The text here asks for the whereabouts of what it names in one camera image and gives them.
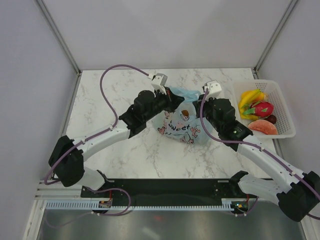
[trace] plastic bag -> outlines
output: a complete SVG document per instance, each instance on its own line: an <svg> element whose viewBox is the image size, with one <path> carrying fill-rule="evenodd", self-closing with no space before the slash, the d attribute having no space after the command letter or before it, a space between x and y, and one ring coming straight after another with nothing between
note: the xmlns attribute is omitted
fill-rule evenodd
<svg viewBox="0 0 320 240"><path fill-rule="evenodd" d="M184 101L175 112L163 111L153 120L154 128L168 138L187 144L205 144L209 137L203 130L200 118L196 117L196 109L192 102L197 101L199 91L186 90L181 87L170 87L173 94L184 97ZM211 132L212 125L204 118L206 129Z"/></svg>

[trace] yellow banana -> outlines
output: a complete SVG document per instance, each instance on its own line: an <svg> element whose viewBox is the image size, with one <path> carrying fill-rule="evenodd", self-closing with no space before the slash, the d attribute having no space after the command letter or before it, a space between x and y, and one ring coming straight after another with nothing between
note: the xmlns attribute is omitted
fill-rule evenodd
<svg viewBox="0 0 320 240"><path fill-rule="evenodd" d="M244 98L242 98L238 104L239 110L243 108L246 104L251 103L251 101L255 99L260 93L260 89L255 89L249 92L247 95L245 95Z"/></svg>
<svg viewBox="0 0 320 240"><path fill-rule="evenodd" d="M249 119L249 120L253 120L253 121L259 119L259 117L255 116L255 115L243 115L242 113L240 113L240 117L242 119Z"/></svg>
<svg viewBox="0 0 320 240"><path fill-rule="evenodd" d="M260 89L255 89L250 91L247 95L244 96L244 98L241 99L241 101L238 104L240 117L242 119L249 119L249 120L258 120L259 118L255 115L244 115L246 108L245 105L250 104L254 99L256 99L260 95L261 91Z"/></svg>
<svg viewBox="0 0 320 240"><path fill-rule="evenodd" d="M250 91L245 91L241 94L241 98L243 99L247 94L249 94L250 92L252 92L252 90ZM253 99L253 102L258 102L258 101L267 101L268 100L268 96L266 93L264 92L260 92L259 96L255 99Z"/></svg>

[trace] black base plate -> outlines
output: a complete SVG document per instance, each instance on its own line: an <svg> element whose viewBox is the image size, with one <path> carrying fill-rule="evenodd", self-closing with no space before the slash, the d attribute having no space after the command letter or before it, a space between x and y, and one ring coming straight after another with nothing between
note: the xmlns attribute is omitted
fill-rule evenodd
<svg viewBox="0 0 320 240"><path fill-rule="evenodd" d="M221 199L247 198L244 193L234 195L227 178L215 179L110 179L99 190L121 188L131 197L133 206L219 206ZM109 198L109 192L93 193L82 188L82 198ZM128 197L112 191L112 205L128 205Z"/></svg>

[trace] white plastic basket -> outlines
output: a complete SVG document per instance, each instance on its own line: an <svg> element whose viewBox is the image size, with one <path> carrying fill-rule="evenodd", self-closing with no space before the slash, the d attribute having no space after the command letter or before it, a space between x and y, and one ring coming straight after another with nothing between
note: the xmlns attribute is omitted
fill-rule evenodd
<svg viewBox="0 0 320 240"><path fill-rule="evenodd" d="M275 127L278 131L278 135L266 135L259 131L253 131L260 139L285 139L292 138L296 135L296 128L289 113L284 96L280 90L279 85L275 81L271 80L247 80L247 81L235 81L232 84L233 97L236 100L235 114L236 119L245 126L251 123L251 120L241 119L238 109L238 103L241 100L241 94L245 91L260 89L262 92L268 95L268 102L273 104L273 115L276 116Z"/></svg>

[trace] marble table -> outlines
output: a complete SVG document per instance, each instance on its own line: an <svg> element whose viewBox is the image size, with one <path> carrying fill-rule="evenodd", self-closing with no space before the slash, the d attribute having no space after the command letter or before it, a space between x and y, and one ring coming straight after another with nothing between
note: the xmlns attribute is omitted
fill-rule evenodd
<svg viewBox="0 0 320 240"><path fill-rule="evenodd" d="M253 79L249 68L157 69L146 72L167 75L168 87L201 92L204 83L217 80L232 104L231 83ZM88 135L115 120L100 93L102 73L103 70L82 73L66 132L70 138ZM103 89L118 115L128 109L140 91L153 90L150 79L129 69L108 72L104 77ZM270 149L275 149L271 139L262 141ZM93 155L85 166L101 170L108 178L229 178L240 170L259 178L269 177L249 159L222 143L213 140L206 145L179 142L159 134L151 122L137 136Z"/></svg>

